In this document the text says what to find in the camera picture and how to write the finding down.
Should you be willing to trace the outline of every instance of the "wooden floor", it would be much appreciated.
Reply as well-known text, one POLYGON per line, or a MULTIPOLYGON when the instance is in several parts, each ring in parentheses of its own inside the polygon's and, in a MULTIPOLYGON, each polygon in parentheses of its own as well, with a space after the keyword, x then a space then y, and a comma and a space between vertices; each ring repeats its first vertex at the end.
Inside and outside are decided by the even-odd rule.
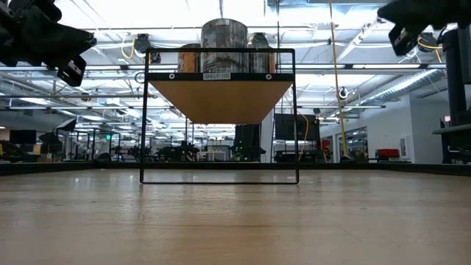
POLYGON ((296 186, 144 186, 127 170, 0 177, 0 264, 469 265, 471 178, 305 171, 296 186))

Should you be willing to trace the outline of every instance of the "ceiling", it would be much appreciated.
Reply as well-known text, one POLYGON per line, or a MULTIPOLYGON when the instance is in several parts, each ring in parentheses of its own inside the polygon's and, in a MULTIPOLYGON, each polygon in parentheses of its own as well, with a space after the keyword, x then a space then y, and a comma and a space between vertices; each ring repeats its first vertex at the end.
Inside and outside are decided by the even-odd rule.
MULTIPOLYGON (((199 43, 201 27, 214 18, 231 18, 248 26, 249 34, 264 32, 270 45, 277 45, 280 34, 281 48, 296 49, 296 64, 333 63, 333 46, 330 45, 330 11, 326 1, 286 0, 280 1, 280 12, 276 12, 274 0, 56 0, 62 10, 61 24, 94 33, 98 40, 96 47, 82 56, 89 66, 104 66, 107 71, 88 71, 82 86, 72 88, 58 80, 49 71, 7 71, 8 74, 24 82, 11 82, 3 76, 0 91, 4 95, 46 95, 78 96, 121 95, 120 99, 81 99, 49 100, 52 105, 70 106, 141 106, 141 77, 135 79, 137 71, 110 71, 114 65, 142 65, 143 58, 134 54, 130 59, 123 53, 131 53, 132 40, 138 33, 150 34, 153 46, 177 48, 188 43, 199 43), (34 89, 23 89, 28 84, 34 89)), ((378 22, 376 11, 386 0, 335 1, 333 21, 338 63, 438 63, 435 53, 415 51, 409 57, 397 57, 389 43, 388 33, 393 27, 387 21, 378 22)), ((162 56, 163 66, 174 66, 175 54, 162 56)), ((355 91, 354 100, 374 93, 376 88, 402 74, 397 71, 341 71, 339 86, 355 91)), ((298 102, 300 104, 336 103, 336 82, 332 71, 304 71, 296 76, 298 102)), ((150 106, 170 105, 155 89, 151 89, 150 106)), ((14 105, 33 105, 34 102, 16 100, 14 105)), ((84 115, 83 111, 69 110, 68 113, 84 115)), ((92 116, 100 116, 103 121, 139 121, 139 110, 94 111, 92 116)), ((150 110, 150 119, 155 123, 182 122, 184 117, 178 111, 150 110)))

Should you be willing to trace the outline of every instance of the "black metal frame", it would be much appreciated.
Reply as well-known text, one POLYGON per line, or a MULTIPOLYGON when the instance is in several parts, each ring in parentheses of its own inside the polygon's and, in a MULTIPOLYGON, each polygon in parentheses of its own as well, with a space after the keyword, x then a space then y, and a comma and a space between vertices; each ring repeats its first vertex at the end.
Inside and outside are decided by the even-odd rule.
MULTIPOLYGON (((146 119, 147 119, 147 94, 149 92, 149 81, 152 80, 165 80, 165 81, 203 81, 203 73, 149 73, 149 56, 152 53, 178 53, 178 52, 194 52, 194 53, 202 53, 202 52, 235 52, 235 53, 273 53, 273 54, 291 54, 291 65, 292 65, 292 73, 291 74, 273 74, 273 73, 257 73, 257 74, 250 74, 250 73, 231 73, 231 80, 222 80, 225 82, 231 81, 264 81, 264 82, 277 82, 277 81, 291 81, 293 82, 292 90, 293 90, 293 115, 294 121, 297 124, 297 97, 296 97, 296 52, 294 49, 254 49, 254 48, 178 48, 178 49, 147 49, 146 56, 145 56, 145 67, 144 67, 144 96, 143 96, 143 111, 142 111, 142 135, 146 135, 146 119), (267 79, 266 75, 270 74, 271 79, 267 79)), ((297 139, 297 131, 296 127, 294 127, 294 151, 295 151, 295 162, 294 162, 294 170, 295 170, 295 181, 291 183, 277 183, 277 182, 223 182, 223 183, 215 183, 215 182, 147 182, 144 180, 144 170, 151 169, 151 165, 145 163, 145 153, 141 152, 141 162, 139 163, 139 181, 142 184, 193 184, 193 185, 260 185, 260 184, 267 184, 267 185, 296 185, 300 182, 300 167, 299 167, 299 147, 298 147, 298 139, 297 139)), ((146 147, 146 138, 141 137, 141 150, 144 150, 146 147)), ((241 169, 244 168, 243 163, 237 163, 241 169)))

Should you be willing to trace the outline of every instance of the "metal cylinder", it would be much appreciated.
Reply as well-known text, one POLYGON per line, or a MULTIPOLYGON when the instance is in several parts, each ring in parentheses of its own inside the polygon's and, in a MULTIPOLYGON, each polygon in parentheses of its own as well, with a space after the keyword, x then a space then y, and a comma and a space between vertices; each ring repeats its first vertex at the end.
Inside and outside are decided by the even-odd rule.
MULTIPOLYGON (((218 18, 207 22, 201 32, 202 48, 247 48, 247 27, 241 22, 218 18)), ((244 73, 248 71, 248 54, 202 53, 205 73, 244 73)))
MULTIPOLYGON (((249 48, 271 48, 264 33, 257 32, 251 38, 249 48)), ((249 54, 249 72, 250 73, 274 73, 275 55, 266 52, 255 52, 249 54)))
MULTIPOLYGON (((190 43, 181 48, 201 48, 199 43, 190 43)), ((201 54, 198 52, 178 53, 178 73, 199 73, 201 72, 201 54)))

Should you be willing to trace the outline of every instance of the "yellow cable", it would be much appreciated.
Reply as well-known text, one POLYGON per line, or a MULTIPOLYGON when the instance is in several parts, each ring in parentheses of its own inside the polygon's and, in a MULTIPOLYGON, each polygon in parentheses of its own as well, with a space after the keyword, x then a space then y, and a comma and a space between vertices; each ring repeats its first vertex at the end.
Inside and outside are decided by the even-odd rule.
POLYGON ((419 38, 419 45, 422 46, 422 47, 425 47, 427 49, 441 49, 442 47, 441 46, 429 46, 429 45, 425 45, 423 43, 420 43, 420 40, 422 40, 422 38, 419 38))
POLYGON ((124 52, 124 47, 121 47, 121 53, 123 54, 123 56, 124 56, 126 59, 131 59, 132 56, 134 56, 134 42, 135 42, 135 39, 132 40, 131 55, 127 55, 127 54, 124 52))
MULTIPOLYGON (((289 101, 288 98, 286 98, 285 95, 283 95, 286 99, 286 101, 294 108, 293 104, 289 101)), ((304 152, 304 149, 305 149, 305 146, 306 146, 306 141, 308 140, 308 133, 309 133, 309 120, 308 118, 306 118, 306 116, 304 116, 304 114, 302 114, 301 112, 299 112, 298 110, 296 110, 296 112, 298 114, 300 114, 305 120, 306 120, 306 133, 304 134, 304 143, 302 144, 302 149, 301 149, 301 155, 298 157, 298 161, 301 161, 301 157, 302 157, 302 154, 304 152)))
POLYGON ((336 90, 337 90, 337 104, 339 105, 339 118, 340 118, 340 127, 341 127, 341 136, 343 138, 342 145, 344 150, 344 155, 347 155, 347 137, 345 137, 345 126, 344 126, 344 114, 341 110, 340 106, 340 88, 339 88, 339 71, 337 69, 337 52, 336 52, 336 37, 333 31, 333 8, 332 8, 332 1, 329 0, 329 8, 330 8, 330 33, 332 35, 332 51, 333 51, 333 70, 336 75, 336 90))
POLYGON ((439 58, 439 62, 442 63, 442 59, 441 59, 441 57, 440 57, 439 50, 436 49, 436 50, 435 50, 435 53, 436 53, 436 57, 439 58))

